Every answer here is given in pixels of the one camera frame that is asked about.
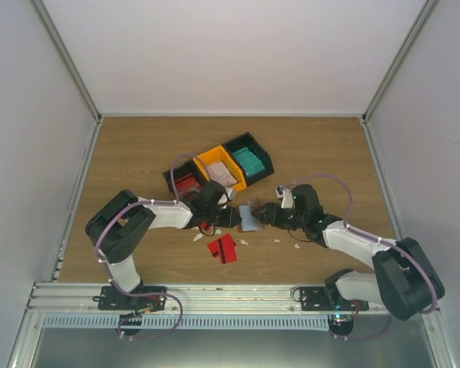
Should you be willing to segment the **brown leather card holder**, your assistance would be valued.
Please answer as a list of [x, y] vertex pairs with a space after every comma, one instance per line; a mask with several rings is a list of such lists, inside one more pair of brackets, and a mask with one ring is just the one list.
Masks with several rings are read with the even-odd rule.
[[252, 215], [252, 211], [260, 206], [261, 201], [258, 197], [254, 197], [248, 200], [246, 204], [238, 206], [238, 213], [241, 217], [241, 223], [238, 224], [239, 232], [258, 232], [264, 229], [262, 223]]

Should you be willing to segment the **red black-striped card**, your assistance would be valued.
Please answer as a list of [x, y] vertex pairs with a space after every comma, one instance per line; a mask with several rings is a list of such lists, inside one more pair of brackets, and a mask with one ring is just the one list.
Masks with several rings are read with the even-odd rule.
[[238, 260], [236, 244], [230, 234], [225, 234], [218, 239], [218, 255], [222, 264], [228, 264]]
[[221, 239], [211, 241], [207, 247], [213, 258], [218, 258], [222, 264], [226, 263], [225, 247]]

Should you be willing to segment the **black card bin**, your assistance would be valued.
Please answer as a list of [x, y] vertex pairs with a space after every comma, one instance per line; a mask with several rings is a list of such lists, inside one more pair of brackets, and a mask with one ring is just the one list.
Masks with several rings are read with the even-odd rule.
[[173, 179], [176, 189], [173, 189], [170, 173], [170, 170], [166, 170], [163, 173], [163, 178], [166, 181], [169, 191], [171, 193], [177, 192], [179, 199], [184, 199], [192, 192], [199, 192], [207, 183], [205, 174], [193, 159], [181, 163], [173, 170]]
[[222, 146], [241, 169], [246, 186], [252, 186], [274, 173], [270, 155], [249, 132]]

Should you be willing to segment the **yellow card bin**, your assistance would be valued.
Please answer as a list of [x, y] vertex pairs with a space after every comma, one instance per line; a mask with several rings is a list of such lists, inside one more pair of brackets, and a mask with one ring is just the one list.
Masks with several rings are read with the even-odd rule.
[[247, 188], [244, 172], [222, 145], [198, 155], [193, 162], [206, 179], [233, 188], [236, 192]]

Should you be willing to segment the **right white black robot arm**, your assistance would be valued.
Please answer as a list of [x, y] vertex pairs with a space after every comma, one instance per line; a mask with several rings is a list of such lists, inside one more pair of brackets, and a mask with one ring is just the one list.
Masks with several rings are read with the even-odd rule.
[[324, 282], [325, 304], [340, 311], [351, 301], [382, 304], [395, 318], [435, 310], [445, 288], [421, 245], [413, 238], [381, 238], [342, 218], [327, 214], [310, 184], [277, 189], [278, 203], [252, 210], [260, 223], [286, 231], [301, 230], [309, 242], [340, 251], [371, 269], [361, 274], [343, 269]]

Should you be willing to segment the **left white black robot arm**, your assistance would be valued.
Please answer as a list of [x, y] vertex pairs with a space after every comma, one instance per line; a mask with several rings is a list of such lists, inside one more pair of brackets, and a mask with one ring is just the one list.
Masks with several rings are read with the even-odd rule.
[[153, 229], [191, 229], [204, 225], [234, 228], [241, 222], [230, 205], [235, 189], [210, 180], [199, 191], [178, 195], [172, 201], [144, 199], [124, 189], [116, 194], [85, 226], [97, 260], [105, 265], [109, 282], [117, 288], [116, 300], [127, 310], [140, 306], [142, 278], [133, 253]]

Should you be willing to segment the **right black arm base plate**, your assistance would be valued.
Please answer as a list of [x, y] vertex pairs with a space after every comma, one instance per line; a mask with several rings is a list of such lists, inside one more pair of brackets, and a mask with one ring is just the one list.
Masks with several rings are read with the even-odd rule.
[[298, 286], [292, 289], [291, 298], [301, 305], [302, 311], [355, 312], [368, 311], [365, 301], [346, 300], [337, 292], [324, 286]]

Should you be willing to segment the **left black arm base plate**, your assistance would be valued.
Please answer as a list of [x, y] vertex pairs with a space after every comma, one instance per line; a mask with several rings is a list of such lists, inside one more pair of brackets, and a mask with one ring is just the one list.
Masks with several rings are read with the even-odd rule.
[[100, 293], [92, 297], [101, 311], [163, 311], [166, 299], [161, 294], [166, 293], [165, 287], [143, 286], [134, 290], [136, 294], [151, 294], [150, 297], [130, 297], [122, 294], [114, 286], [104, 286]]

